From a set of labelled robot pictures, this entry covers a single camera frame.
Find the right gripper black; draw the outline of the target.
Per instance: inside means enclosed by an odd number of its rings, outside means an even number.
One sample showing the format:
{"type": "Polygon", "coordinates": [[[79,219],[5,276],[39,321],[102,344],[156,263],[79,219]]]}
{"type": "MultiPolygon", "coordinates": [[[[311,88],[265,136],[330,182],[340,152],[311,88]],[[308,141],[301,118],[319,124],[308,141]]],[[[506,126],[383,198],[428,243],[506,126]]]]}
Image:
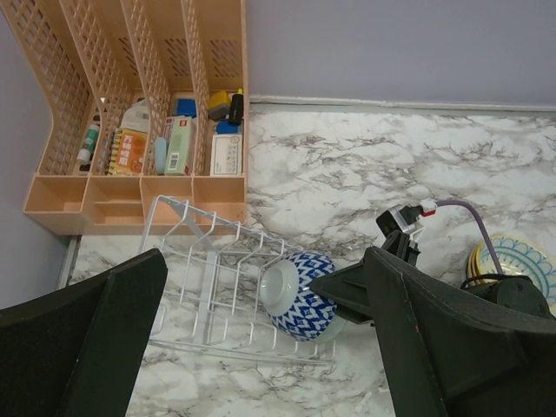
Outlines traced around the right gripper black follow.
{"type": "MultiPolygon", "coordinates": [[[[381,248],[409,265],[415,265],[420,255],[418,243],[399,230],[390,233],[381,248]]],[[[363,262],[315,278],[310,289],[323,299],[335,303],[336,314],[342,319],[356,325],[374,326],[363,262]]]]}

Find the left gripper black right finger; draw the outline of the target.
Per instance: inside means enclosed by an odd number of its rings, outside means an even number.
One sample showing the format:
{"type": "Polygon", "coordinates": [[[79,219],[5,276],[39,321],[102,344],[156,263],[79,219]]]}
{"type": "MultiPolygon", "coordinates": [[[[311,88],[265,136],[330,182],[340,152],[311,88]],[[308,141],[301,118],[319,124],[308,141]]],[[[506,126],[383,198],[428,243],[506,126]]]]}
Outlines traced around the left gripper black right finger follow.
{"type": "Polygon", "coordinates": [[[364,255],[371,315],[398,416],[553,416],[555,322],[364,255]]]}

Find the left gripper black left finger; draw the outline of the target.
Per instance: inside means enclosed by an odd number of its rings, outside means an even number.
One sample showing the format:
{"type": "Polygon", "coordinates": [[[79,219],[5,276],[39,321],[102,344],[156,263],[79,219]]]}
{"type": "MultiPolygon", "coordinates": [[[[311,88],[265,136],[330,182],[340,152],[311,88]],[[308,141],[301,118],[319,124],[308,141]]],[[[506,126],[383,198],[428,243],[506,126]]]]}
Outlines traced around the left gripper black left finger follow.
{"type": "Polygon", "coordinates": [[[1,311],[3,416],[124,416],[168,267],[151,249],[1,311]]]}

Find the red and blue patterned bowl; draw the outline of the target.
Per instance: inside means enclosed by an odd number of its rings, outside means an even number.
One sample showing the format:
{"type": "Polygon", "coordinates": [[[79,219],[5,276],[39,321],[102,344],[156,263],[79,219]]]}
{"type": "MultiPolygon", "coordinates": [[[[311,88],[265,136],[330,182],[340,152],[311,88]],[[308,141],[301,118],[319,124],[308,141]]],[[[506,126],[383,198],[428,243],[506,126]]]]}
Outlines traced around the red and blue patterned bowl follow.
{"type": "Polygon", "coordinates": [[[333,261],[312,251],[295,252],[268,268],[260,298],[272,324],[298,342],[312,341],[335,318],[337,306],[310,289],[311,282],[336,271],[333,261]]]}

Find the yellow teal patterned bowl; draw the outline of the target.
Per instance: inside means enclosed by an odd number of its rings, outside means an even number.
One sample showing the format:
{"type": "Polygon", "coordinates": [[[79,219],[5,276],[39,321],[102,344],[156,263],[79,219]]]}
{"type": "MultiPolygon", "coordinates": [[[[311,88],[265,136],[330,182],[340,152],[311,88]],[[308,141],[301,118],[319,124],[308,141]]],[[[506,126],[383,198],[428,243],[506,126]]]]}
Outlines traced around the yellow teal patterned bowl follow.
{"type": "MultiPolygon", "coordinates": [[[[525,275],[545,296],[549,311],[555,315],[555,261],[542,248],[511,235],[491,235],[491,243],[505,275],[525,275]]],[[[497,270],[484,242],[467,257],[466,278],[473,279],[471,287],[493,282],[475,279],[476,276],[494,274],[497,270]]]]}

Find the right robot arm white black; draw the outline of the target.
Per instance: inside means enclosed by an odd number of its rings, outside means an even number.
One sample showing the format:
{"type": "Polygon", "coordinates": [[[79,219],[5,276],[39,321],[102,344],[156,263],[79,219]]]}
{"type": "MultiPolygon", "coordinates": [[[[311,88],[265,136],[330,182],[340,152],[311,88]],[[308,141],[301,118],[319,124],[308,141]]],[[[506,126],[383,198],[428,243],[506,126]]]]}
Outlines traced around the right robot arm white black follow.
{"type": "Polygon", "coordinates": [[[359,262],[310,287],[335,302],[342,318],[374,324],[380,332],[513,328],[519,321],[553,318],[530,274],[487,273],[452,287],[417,269],[419,255],[414,238],[394,231],[380,248],[368,248],[359,262]]]}

